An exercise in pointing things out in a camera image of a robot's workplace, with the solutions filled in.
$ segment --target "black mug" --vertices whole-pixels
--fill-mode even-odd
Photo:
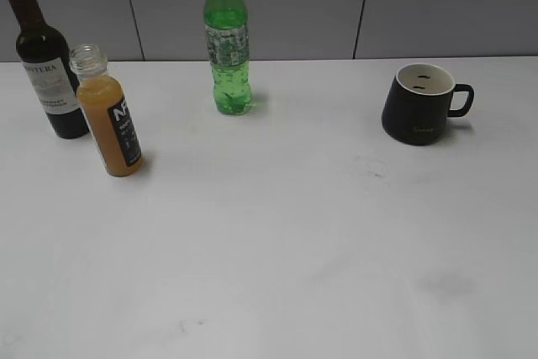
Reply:
[[[455,92],[466,92],[462,108],[451,109]],[[445,69],[425,63],[402,67],[393,80],[382,113],[385,131],[410,145],[428,145],[443,133],[446,117],[462,117],[471,109],[474,91],[456,84]]]

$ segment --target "green soda bottle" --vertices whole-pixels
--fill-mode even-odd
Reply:
[[[227,115],[244,114],[252,103],[245,2],[206,0],[203,19],[217,109]]]

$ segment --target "wine bottle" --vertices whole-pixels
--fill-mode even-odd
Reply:
[[[58,136],[88,132],[76,100],[78,80],[69,69],[66,39],[43,19],[37,0],[9,0],[21,28],[16,49],[47,118]]]

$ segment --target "white table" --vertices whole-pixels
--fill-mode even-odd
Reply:
[[[410,61],[112,63],[145,169],[109,177],[0,65],[2,359],[538,357],[538,58],[428,60],[475,87],[426,147],[380,114]]]

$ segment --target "bottle label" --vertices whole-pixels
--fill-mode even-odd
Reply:
[[[124,155],[127,167],[133,166],[142,156],[140,144],[136,137],[133,120],[129,114],[125,98],[119,100],[108,109],[108,116],[112,122],[119,147]]]
[[[205,26],[209,61],[214,65],[238,66],[249,60],[249,31],[246,24],[237,29]]]
[[[79,108],[61,58],[42,63],[22,63],[46,113],[67,114]]]

